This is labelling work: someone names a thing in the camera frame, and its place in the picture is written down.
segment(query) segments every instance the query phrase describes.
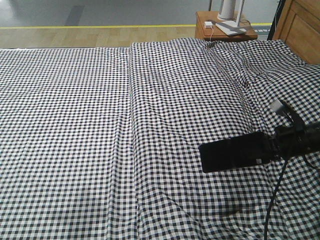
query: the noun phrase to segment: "white device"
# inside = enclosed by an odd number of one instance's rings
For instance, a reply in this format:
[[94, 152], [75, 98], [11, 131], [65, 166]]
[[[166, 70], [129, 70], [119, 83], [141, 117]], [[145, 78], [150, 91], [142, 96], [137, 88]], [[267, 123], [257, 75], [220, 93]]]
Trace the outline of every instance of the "white device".
[[214, 26], [214, 25], [213, 25], [213, 23], [212, 23], [211, 21], [205, 21], [205, 22], [204, 22], [204, 27], [205, 27], [206, 29], [211, 29], [213, 26]]
[[244, 8], [244, 3], [245, 0], [240, 0], [238, 14], [234, 21], [233, 18], [235, 14], [236, 0], [222, 0], [218, 19], [223, 22], [216, 23], [215, 25], [229, 36], [246, 33], [247, 29], [240, 26], [240, 18]]

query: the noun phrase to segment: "mattress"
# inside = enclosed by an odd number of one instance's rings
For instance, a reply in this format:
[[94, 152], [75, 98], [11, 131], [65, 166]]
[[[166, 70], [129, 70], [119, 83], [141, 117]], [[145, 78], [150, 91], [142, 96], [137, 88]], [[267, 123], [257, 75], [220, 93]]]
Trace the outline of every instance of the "mattress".
[[[0, 235], [262, 239], [283, 161], [203, 173], [198, 147], [288, 126], [274, 99], [319, 121], [319, 79], [280, 40], [2, 49]], [[319, 237], [319, 199], [319, 172], [292, 158], [270, 239]]]

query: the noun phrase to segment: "gray floor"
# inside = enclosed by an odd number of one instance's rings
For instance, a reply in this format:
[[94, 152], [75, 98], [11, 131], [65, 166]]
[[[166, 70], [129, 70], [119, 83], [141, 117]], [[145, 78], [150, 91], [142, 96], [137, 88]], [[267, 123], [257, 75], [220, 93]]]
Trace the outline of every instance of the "gray floor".
[[[217, 11], [220, 0], [212, 1]], [[0, 0], [0, 27], [195, 24], [209, 0]], [[251, 23], [271, 23], [278, 0], [246, 0]]]

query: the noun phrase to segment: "floor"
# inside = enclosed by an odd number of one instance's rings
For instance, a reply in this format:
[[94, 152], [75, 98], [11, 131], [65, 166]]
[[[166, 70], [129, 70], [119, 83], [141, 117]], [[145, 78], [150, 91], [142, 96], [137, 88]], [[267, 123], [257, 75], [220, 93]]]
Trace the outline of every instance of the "floor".
[[[217, 11], [220, 0], [212, 1]], [[126, 47], [193, 37], [208, 0], [0, 0], [0, 48]], [[277, 0], [246, 0], [243, 13], [267, 39]]]

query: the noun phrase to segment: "wooden floor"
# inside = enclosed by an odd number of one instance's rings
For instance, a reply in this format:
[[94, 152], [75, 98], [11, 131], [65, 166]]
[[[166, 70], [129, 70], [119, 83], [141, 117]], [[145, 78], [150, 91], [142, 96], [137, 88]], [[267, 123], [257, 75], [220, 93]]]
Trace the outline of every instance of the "wooden floor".
[[0, 48], [129, 47], [194, 35], [193, 26], [0, 29]]

